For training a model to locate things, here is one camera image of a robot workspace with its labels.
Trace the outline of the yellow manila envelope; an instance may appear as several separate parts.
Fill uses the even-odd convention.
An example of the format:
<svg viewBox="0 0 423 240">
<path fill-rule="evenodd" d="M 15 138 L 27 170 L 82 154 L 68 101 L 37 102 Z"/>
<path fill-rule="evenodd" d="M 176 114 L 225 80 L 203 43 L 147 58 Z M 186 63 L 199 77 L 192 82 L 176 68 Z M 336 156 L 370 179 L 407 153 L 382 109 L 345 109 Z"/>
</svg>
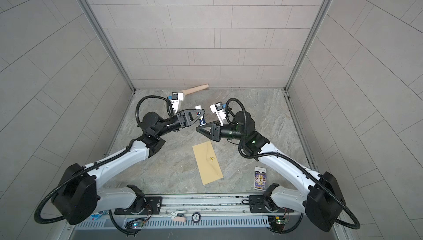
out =
<svg viewBox="0 0 423 240">
<path fill-rule="evenodd" d="M 195 154 L 202 184 L 206 185 L 223 178 L 217 156 L 212 147 L 211 141 L 201 143 L 192 147 Z"/>
</svg>

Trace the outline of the blue white glue stick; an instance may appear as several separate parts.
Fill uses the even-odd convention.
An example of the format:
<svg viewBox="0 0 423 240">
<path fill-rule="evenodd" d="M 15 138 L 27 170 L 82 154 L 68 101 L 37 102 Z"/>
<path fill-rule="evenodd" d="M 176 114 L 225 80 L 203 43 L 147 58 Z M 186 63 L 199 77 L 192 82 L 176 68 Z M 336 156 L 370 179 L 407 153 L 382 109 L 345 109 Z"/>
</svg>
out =
<svg viewBox="0 0 423 240">
<path fill-rule="evenodd" d="M 199 116 L 199 119 L 198 119 L 199 120 L 199 125 L 200 126 L 206 125 L 206 120 L 204 118 L 205 111 L 203 110 L 203 108 L 201 107 L 201 105 L 196 106 L 195 109 L 198 111 L 197 112 L 197 115 Z"/>
</svg>

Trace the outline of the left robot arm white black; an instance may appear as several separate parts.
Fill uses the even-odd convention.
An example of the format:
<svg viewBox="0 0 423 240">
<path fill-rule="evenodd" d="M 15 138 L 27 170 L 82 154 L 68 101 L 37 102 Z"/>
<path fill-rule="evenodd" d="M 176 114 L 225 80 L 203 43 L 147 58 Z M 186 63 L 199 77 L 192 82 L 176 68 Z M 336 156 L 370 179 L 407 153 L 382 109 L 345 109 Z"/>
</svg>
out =
<svg viewBox="0 0 423 240">
<path fill-rule="evenodd" d="M 205 114 L 201 110 L 182 110 L 164 119 L 155 112 L 138 120 L 143 134 L 130 144 L 102 160 L 80 166 L 69 166 L 60 181 L 60 189 L 53 193 L 51 202 L 71 225 L 76 225 L 91 214 L 113 209 L 125 209 L 139 214 L 145 209 L 145 195 L 134 185 L 105 189 L 104 184 L 132 165 L 144 161 L 163 147 L 162 136 L 189 127 Z"/>
</svg>

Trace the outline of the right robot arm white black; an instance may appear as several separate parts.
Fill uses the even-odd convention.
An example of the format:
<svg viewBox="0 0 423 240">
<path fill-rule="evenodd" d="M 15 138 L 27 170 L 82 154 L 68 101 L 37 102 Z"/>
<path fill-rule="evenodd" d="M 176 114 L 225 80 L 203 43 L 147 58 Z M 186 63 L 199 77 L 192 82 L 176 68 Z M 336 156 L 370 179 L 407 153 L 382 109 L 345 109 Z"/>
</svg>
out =
<svg viewBox="0 0 423 240">
<path fill-rule="evenodd" d="M 267 188 L 263 198 L 269 210 L 287 208 L 301 212 L 324 232 L 330 231 L 336 223 L 345 200 L 335 176 L 329 172 L 320 174 L 286 156 L 256 131 L 248 112 L 238 112 L 234 124 L 200 122 L 196 131 L 216 142 L 239 140 L 245 155 L 275 170 L 295 186 L 296 193 L 286 193 L 277 184 Z"/>
</svg>

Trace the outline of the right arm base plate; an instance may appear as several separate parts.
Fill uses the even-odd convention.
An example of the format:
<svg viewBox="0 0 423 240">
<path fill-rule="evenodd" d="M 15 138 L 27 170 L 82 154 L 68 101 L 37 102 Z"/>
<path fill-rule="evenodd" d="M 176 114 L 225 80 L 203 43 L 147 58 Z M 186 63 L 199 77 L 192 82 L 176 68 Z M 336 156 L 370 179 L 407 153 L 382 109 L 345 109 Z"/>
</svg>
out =
<svg viewBox="0 0 423 240">
<path fill-rule="evenodd" d="M 243 205 L 248 205 L 250 212 L 256 213 L 292 213 L 294 210 L 277 207 L 274 202 L 271 201 L 270 197 L 264 197 L 263 195 L 250 195 L 248 199 L 242 200 Z"/>
</svg>

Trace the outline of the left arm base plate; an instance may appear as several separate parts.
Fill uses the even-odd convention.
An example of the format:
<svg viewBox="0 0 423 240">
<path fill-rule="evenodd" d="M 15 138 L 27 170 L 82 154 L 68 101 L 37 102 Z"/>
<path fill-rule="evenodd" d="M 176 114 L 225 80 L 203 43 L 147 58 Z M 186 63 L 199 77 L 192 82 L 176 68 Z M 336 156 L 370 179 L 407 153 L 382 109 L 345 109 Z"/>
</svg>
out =
<svg viewBox="0 0 423 240">
<path fill-rule="evenodd" d="M 114 215 L 158 215 L 162 197 L 138 197 L 127 209 L 115 209 Z"/>
</svg>

